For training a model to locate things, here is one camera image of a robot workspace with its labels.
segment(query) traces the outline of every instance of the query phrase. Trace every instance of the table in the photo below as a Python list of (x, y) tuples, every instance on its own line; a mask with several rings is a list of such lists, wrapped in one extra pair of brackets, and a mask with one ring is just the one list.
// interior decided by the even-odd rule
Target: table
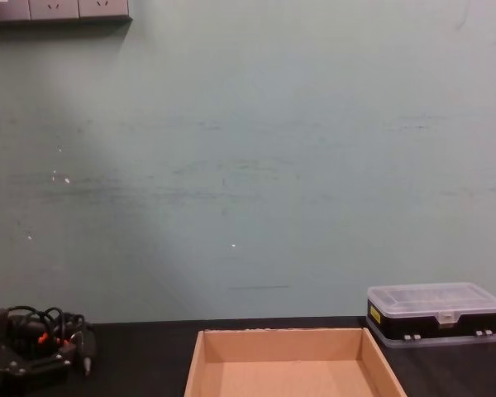
[[(33, 397), (182, 397), (197, 333), (203, 329), (357, 328), (363, 317), (267, 318), (96, 326), (92, 375)], [(382, 347), (408, 397), (496, 397), (496, 343), (394, 350)]]

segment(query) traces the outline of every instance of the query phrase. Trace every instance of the power socket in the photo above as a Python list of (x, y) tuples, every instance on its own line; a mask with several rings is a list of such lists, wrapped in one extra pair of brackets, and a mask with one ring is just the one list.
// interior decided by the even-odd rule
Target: power socket
[(129, 17), (128, 0), (79, 0), (81, 18)]
[(29, 0), (31, 19), (34, 21), (58, 21), (79, 19), (77, 0)]
[(29, 21), (28, 0), (0, 0), (0, 22)]

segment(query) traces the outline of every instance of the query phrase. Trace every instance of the open cardboard box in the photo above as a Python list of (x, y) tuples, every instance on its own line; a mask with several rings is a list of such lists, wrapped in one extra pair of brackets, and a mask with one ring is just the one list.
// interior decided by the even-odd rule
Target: open cardboard box
[(367, 329), (198, 334), (184, 397), (405, 397)]

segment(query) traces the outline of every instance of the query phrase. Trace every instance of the wall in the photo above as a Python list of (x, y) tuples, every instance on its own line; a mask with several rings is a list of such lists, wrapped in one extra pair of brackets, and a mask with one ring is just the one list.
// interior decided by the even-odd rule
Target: wall
[(0, 30), (0, 306), (94, 321), (496, 294), (496, 0), (140, 0)]

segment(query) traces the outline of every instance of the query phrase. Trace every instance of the yellow label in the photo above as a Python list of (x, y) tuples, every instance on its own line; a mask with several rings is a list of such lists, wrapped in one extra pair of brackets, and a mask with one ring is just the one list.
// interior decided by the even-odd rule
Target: yellow label
[(372, 305), (370, 306), (371, 316), (377, 320), (377, 323), (380, 323), (380, 313), (375, 309)]

